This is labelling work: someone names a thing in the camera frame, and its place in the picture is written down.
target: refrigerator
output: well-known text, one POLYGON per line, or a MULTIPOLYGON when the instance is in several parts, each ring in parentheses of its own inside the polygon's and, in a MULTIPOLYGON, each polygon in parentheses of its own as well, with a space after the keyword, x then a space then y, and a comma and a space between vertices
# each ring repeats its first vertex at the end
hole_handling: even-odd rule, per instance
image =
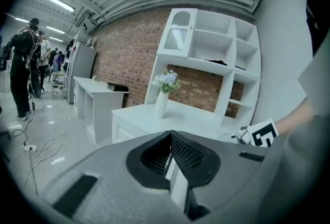
POLYGON ((67 69, 67 101, 73 104, 73 77, 90 78, 96 51, 80 42, 72 46, 67 69))

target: black box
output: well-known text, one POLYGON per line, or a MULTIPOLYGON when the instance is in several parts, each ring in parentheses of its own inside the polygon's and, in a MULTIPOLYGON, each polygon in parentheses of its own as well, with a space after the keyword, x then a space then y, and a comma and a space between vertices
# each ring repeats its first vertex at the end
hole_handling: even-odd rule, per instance
POLYGON ((128 92, 128 87, 113 83, 108 83, 108 89, 112 91, 128 92))

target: white wall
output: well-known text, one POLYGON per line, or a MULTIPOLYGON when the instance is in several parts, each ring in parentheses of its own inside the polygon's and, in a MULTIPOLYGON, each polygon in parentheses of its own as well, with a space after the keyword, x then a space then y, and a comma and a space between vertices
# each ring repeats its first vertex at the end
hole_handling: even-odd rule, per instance
MULTIPOLYGON (((11 38, 17 33, 17 31, 22 28, 26 23, 15 20, 14 18, 7 17, 3 27, 1 28, 0 35, 2 35, 2 46, 5 46, 11 38)), ((52 50, 58 48, 58 51, 65 53, 67 44, 61 43, 50 38, 47 38, 51 44, 52 50)))
POLYGON ((67 44, 62 44, 62 43, 60 43, 58 41, 55 41, 55 40, 52 40, 50 38, 47 38, 47 40, 51 44, 52 50, 55 50, 55 48, 58 48, 58 51, 57 52, 62 51, 63 54, 66 53, 67 44))
POLYGON ((255 13, 262 52, 262 80, 253 123, 277 121, 306 97, 298 76, 312 59, 306 0, 262 0, 255 13))

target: drawer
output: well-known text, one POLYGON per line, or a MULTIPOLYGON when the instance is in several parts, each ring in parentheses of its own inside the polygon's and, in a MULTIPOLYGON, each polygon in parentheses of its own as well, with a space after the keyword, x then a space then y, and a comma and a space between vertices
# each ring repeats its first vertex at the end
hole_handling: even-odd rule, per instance
POLYGON ((125 129, 118 127, 117 130, 117 140, 120 142, 127 141, 130 139, 134 139, 135 137, 131 135, 129 132, 127 132, 125 129))
POLYGON ((130 139, 134 139, 136 137, 140 137, 146 135, 147 133, 139 130, 138 128, 132 126, 126 121, 118 118, 117 116, 113 116, 112 118, 112 142, 117 143, 127 141, 130 139))

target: white sleeve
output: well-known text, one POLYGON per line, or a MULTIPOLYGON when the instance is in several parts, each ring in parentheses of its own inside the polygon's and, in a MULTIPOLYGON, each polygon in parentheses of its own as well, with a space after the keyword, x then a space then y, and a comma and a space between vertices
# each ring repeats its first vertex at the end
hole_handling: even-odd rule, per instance
POLYGON ((330 30, 312 62, 298 78, 300 85, 307 95, 307 102, 313 108, 314 115, 327 115, 330 113, 329 47, 330 30))
POLYGON ((46 40, 46 48, 47 48, 47 52, 51 50, 51 44, 48 40, 46 40))

